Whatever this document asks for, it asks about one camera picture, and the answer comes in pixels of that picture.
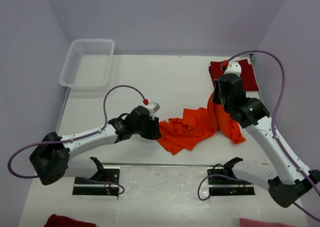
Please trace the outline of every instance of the gray wall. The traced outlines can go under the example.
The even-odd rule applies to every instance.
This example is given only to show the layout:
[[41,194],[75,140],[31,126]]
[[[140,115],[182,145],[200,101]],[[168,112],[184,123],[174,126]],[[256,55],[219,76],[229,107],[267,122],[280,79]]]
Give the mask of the gray wall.
[[[54,131],[66,89],[58,79],[69,44],[47,0],[0,1],[0,226],[20,220],[30,181],[7,171],[9,156]],[[14,162],[22,174],[34,174],[30,151]]]
[[[285,0],[259,46],[283,61],[286,86],[276,123],[289,145],[312,169],[320,169],[319,10],[319,0]],[[273,110],[281,86],[280,69],[275,61],[260,54],[255,55],[254,64],[263,100]],[[314,190],[302,200],[307,210],[320,216],[319,197]],[[319,226],[313,220],[309,223]]]
[[283,0],[48,0],[68,41],[117,54],[224,55],[257,48]]

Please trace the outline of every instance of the white table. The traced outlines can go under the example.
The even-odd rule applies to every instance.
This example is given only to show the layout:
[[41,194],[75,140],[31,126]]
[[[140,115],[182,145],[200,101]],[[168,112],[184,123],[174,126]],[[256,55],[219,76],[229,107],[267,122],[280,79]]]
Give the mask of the white table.
[[[160,120],[182,117],[183,109],[206,107],[213,84],[208,72],[214,56],[115,55],[108,89],[132,85],[151,102],[158,102]],[[105,92],[70,91],[59,134],[69,135],[89,130],[104,121],[102,103]],[[259,97],[249,92],[249,97]],[[107,100],[107,114],[115,118],[142,104],[131,89],[117,89]],[[256,166],[272,168],[257,142],[245,131],[244,143],[234,145],[222,133],[200,142],[192,151],[176,155],[156,141],[133,136],[115,145],[106,145],[79,155],[96,156],[104,163],[214,165],[241,157]],[[72,196],[73,179],[42,186],[32,181],[20,220],[20,227],[41,227],[51,214],[69,216],[104,226],[238,226],[239,218],[307,226],[305,215],[291,206],[283,209],[259,187],[256,196],[215,197],[207,202],[197,199],[197,187],[206,176],[203,166],[121,168],[120,182],[126,193],[119,200],[106,196]],[[202,193],[207,193],[204,185]]]

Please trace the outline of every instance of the white laundry basket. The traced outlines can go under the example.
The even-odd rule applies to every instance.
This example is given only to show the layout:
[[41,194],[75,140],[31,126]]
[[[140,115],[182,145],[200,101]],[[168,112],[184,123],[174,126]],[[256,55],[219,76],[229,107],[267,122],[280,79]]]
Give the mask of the white laundry basket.
[[77,39],[70,45],[59,78],[77,91],[106,89],[115,43],[110,39]]

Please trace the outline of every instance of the dark red cloth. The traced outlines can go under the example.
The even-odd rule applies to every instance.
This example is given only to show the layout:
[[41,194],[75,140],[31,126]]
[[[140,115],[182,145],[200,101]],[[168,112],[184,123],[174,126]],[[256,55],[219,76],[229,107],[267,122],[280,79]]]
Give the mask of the dark red cloth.
[[[221,69],[222,62],[210,62],[209,73],[211,75],[212,82],[222,76],[225,71]],[[238,63],[241,66],[240,78],[243,82],[245,91],[258,91],[258,85],[256,82],[254,69],[247,59],[239,60]]]
[[96,225],[53,214],[49,217],[44,227],[96,227]]

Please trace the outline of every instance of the folded red cloth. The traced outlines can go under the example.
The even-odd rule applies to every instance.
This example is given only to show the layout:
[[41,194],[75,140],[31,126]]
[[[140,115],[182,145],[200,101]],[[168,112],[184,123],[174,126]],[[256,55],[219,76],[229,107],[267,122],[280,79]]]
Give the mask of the folded red cloth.
[[267,223],[261,221],[240,218],[240,227],[294,227],[284,223]]
[[[212,82],[222,76],[225,71],[221,69],[222,62],[210,62],[209,73]],[[245,91],[258,91],[258,85],[256,82],[254,69],[252,64],[248,63],[247,59],[239,60],[238,63],[241,66],[240,78],[243,82],[243,88]]]
[[65,216],[51,215],[44,227],[97,227],[94,223],[86,223]]

